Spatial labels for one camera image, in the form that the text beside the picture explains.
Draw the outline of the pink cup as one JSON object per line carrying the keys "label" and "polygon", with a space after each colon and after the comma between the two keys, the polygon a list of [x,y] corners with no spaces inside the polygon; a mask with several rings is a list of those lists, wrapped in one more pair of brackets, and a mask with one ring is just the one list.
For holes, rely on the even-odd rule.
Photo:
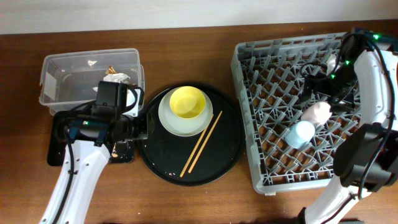
{"label": "pink cup", "polygon": [[307,108],[301,115],[302,121],[308,121],[313,124],[315,129],[324,125],[332,116],[331,105],[320,101]]}

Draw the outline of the food scraps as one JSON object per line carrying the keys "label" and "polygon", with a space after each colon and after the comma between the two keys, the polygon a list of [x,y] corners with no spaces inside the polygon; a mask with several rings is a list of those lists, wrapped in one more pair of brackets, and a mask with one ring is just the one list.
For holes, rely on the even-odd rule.
{"label": "food scraps", "polygon": [[116,153],[116,151],[113,151],[112,154],[111,154],[111,156],[114,157],[114,158],[119,157],[119,155]]}

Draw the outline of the yellow bowl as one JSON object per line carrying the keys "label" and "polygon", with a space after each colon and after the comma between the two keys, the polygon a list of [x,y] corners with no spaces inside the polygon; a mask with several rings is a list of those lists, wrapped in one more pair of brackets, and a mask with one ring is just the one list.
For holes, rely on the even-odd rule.
{"label": "yellow bowl", "polygon": [[179,118],[193,119],[204,111],[206,98],[198,88],[182,86],[171,94],[169,106],[173,114]]}

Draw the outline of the blue cup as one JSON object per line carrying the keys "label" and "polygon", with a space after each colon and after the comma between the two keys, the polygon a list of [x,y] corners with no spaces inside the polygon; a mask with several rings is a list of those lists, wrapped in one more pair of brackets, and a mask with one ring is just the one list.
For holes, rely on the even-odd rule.
{"label": "blue cup", "polygon": [[315,134],[315,127],[309,121],[299,121],[290,127],[285,137],[285,142],[293,148],[299,149],[304,146]]}

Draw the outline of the white paper waste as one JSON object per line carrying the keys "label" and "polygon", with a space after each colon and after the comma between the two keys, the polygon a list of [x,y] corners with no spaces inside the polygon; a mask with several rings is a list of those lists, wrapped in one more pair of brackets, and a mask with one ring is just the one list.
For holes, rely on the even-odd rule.
{"label": "white paper waste", "polygon": [[109,66],[105,74],[106,76],[103,78],[105,82],[130,84],[130,77],[125,73],[118,73],[112,66]]}

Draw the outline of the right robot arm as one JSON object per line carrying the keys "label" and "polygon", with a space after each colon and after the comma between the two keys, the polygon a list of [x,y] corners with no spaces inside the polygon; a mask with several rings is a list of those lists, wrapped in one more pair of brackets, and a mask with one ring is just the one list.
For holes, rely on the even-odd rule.
{"label": "right robot arm", "polygon": [[322,75],[299,68],[304,78],[301,98],[324,91],[332,112],[359,88],[359,128],[338,146],[334,176],[326,190],[304,207],[297,223],[339,223],[362,199],[397,182],[397,38],[354,28],[341,40],[332,69]]}

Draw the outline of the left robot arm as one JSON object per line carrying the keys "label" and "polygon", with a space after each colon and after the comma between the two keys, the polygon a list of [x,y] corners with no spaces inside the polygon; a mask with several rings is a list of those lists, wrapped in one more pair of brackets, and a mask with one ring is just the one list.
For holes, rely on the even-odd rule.
{"label": "left robot arm", "polygon": [[83,223],[107,164],[133,161],[136,141],[148,139],[151,115],[95,120],[77,112],[53,117],[48,162],[61,168],[41,223]]}

